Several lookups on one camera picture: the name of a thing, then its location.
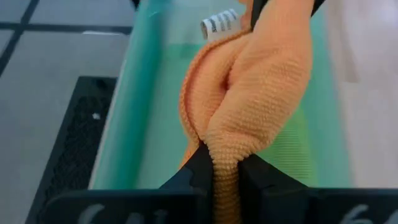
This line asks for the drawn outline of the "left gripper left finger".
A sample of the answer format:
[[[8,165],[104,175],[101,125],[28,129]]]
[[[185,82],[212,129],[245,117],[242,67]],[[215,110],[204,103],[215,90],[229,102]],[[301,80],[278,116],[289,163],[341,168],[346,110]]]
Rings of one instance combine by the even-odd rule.
[[[185,165],[158,189],[80,190],[46,206],[48,224],[211,223],[213,165],[200,143]]]

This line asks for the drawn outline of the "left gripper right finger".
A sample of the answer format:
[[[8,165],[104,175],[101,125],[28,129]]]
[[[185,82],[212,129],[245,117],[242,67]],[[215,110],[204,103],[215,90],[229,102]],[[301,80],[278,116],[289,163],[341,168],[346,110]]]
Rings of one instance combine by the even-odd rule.
[[[308,187],[257,155],[238,166],[244,223],[397,224],[396,189]]]

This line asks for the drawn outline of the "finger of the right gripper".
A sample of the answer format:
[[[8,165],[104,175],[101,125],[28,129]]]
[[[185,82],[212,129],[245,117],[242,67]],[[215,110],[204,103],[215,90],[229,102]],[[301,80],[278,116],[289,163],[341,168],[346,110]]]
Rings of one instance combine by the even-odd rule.
[[[262,9],[267,4],[268,0],[253,0],[251,9],[251,30],[254,30],[257,20],[261,15]]]
[[[324,2],[325,2],[325,0],[314,0],[311,16],[313,16],[318,11],[318,9],[321,7],[321,5]]]

